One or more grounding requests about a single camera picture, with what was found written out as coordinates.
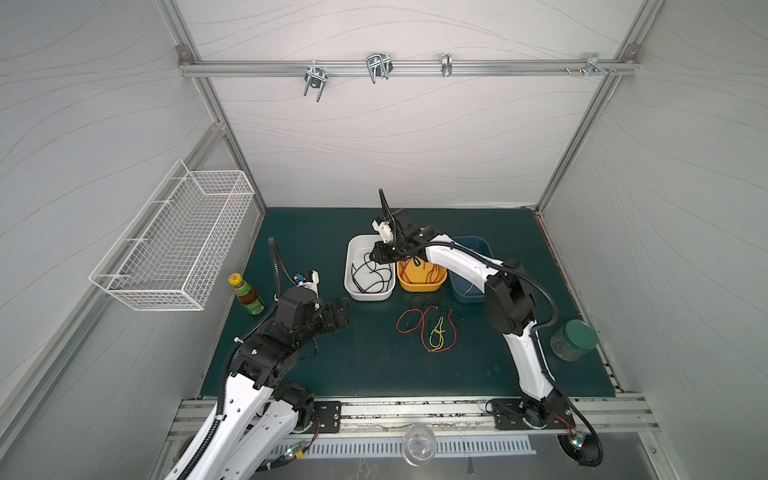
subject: yellow plastic tray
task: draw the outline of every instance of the yellow plastic tray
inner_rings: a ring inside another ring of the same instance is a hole
[[[397,278],[402,289],[408,292],[434,292],[448,278],[448,271],[443,266],[424,260],[419,266],[408,260],[397,263]]]

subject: white wall panel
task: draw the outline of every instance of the white wall panel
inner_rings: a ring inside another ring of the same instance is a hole
[[[217,79],[271,207],[535,204],[589,103],[580,78]]]
[[[181,0],[203,60],[613,57],[640,0]],[[596,87],[579,78],[216,80],[271,207],[519,207],[538,201]]]
[[[0,404],[88,274],[210,126],[151,0],[0,15]]]
[[[204,60],[612,57],[639,0],[179,0]]]
[[[682,478],[765,478],[768,4],[670,0],[545,211]]]
[[[90,286],[88,274],[211,125],[152,0],[0,7],[0,405]],[[218,145],[205,168],[233,168]],[[207,309],[113,301],[0,478],[147,478],[194,396],[243,265],[251,207]]]

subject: clear plastic jar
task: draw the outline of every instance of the clear plastic jar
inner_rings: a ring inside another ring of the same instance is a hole
[[[591,352],[598,344],[598,335],[584,320],[574,319],[552,335],[549,345],[555,355],[566,362],[574,362]]]
[[[412,425],[402,439],[402,456],[415,467],[429,463],[436,452],[435,433],[423,423]]]

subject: green jar lid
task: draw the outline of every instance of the green jar lid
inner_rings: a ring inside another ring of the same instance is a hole
[[[563,327],[563,337],[568,345],[579,352],[589,352],[598,344],[598,335],[584,320],[571,320]]]

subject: black mounting plate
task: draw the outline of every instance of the black mounting plate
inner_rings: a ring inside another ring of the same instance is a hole
[[[522,417],[516,417],[512,415],[511,413],[505,411],[504,409],[497,409],[493,405],[502,404],[506,405],[508,408],[512,410],[516,410],[518,406],[520,405],[521,398],[520,397],[511,397],[511,398],[505,398],[505,399],[491,399],[486,404],[486,410],[488,413],[494,412],[493,415],[493,424],[496,427],[497,430],[531,430],[531,427],[525,424],[525,422],[522,421]],[[568,415],[565,412],[568,410],[568,407],[565,406],[563,402],[558,402],[554,409],[555,415],[559,416],[566,422],[568,422],[571,425],[574,424],[574,419],[572,415]],[[565,425],[560,420],[554,419],[551,422],[549,422],[542,430],[562,430],[567,429]]]
[[[320,433],[339,433],[341,402],[315,402],[313,414],[319,417]]]

